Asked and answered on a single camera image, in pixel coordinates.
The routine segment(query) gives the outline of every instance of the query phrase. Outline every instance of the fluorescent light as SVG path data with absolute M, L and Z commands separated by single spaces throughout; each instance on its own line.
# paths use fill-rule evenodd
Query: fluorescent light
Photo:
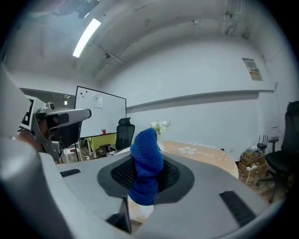
M 73 56 L 75 57 L 79 57 L 83 48 L 85 47 L 86 43 L 88 42 L 89 38 L 93 35 L 93 33 L 95 32 L 95 30 L 101 25 L 101 23 L 96 20 L 93 19 L 88 27 L 85 29 L 83 35 L 81 36 L 75 50 L 73 53 Z

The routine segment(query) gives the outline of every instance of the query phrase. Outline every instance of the blue knitted object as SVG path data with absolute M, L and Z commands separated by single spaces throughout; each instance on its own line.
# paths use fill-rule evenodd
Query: blue knitted object
M 163 169 L 163 157 L 157 145 L 157 133 L 153 128 L 141 131 L 130 148 L 134 157 L 137 177 L 129 196 L 137 204 L 149 206 L 154 204 L 158 193 L 156 176 Z

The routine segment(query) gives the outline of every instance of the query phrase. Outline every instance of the white wall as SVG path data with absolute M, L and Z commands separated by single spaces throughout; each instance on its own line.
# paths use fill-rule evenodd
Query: white wall
M 171 121 L 162 140 L 224 148 L 236 161 L 258 135 L 256 93 L 194 97 L 128 109 L 135 135 L 157 120 Z
M 262 82 L 251 80 L 242 57 L 255 60 Z M 233 38 L 168 43 L 142 54 L 103 85 L 127 98 L 127 106 L 202 93 L 274 90 L 260 54 Z
M 18 87 L 25 89 L 51 91 L 69 95 L 76 95 L 77 86 L 100 90 L 98 84 L 89 82 L 89 80 L 93 81 L 94 79 L 80 76 L 75 71 L 66 73 L 60 71 L 59 76 L 55 76 L 55 73 L 14 70 L 10 72 L 10 76 Z
M 262 82 L 251 80 L 242 57 L 255 60 Z M 274 83 L 248 42 L 221 38 L 152 49 L 104 81 L 102 90 L 127 99 L 135 135 L 152 121 L 171 120 L 162 140 L 232 149 L 237 161 L 263 134 L 258 93 L 271 98 Z
M 298 62 L 283 31 L 262 9 L 254 17 L 249 41 L 262 53 L 274 83 L 277 82 L 277 89 L 271 98 L 259 97 L 259 105 L 265 125 L 275 126 L 274 119 L 278 119 L 276 136 L 279 142 L 276 150 L 279 150 L 285 133 L 287 105 L 299 100 Z

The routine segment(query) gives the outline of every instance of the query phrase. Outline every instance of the black office chair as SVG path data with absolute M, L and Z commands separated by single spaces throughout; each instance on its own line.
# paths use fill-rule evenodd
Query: black office chair
M 280 186 L 285 186 L 288 190 L 287 179 L 297 163 L 299 157 L 299 101 L 289 103 L 285 113 L 285 136 L 281 150 L 275 152 L 275 143 L 278 138 L 270 139 L 268 142 L 273 143 L 272 153 L 266 155 L 266 161 L 276 171 L 275 173 L 267 171 L 266 176 L 271 174 L 272 177 L 260 179 L 260 182 L 275 182 L 272 196 L 269 203 L 273 202 L 275 192 Z
M 117 152 L 128 148 L 132 144 L 133 135 L 135 132 L 135 125 L 130 123 L 130 118 L 122 118 L 118 121 L 118 126 L 116 128 L 116 143 L 115 150 Z M 109 152 L 109 146 L 111 144 L 105 144 L 99 146 L 99 148 L 105 148 L 106 152 Z

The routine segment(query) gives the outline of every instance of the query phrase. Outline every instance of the black rubber pad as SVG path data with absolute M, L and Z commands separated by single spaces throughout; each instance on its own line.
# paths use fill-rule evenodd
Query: black rubber pad
M 256 216 L 234 191 L 219 194 L 240 227 L 252 221 Z
M 60 172 L 62 177 L 67 177 L 67 176 L 71 176 L 77 173 L 80 173 L 81 171 L 79 169 L 71 169 L 71 170 L 67 170 L 67 171 L 63 171 Z

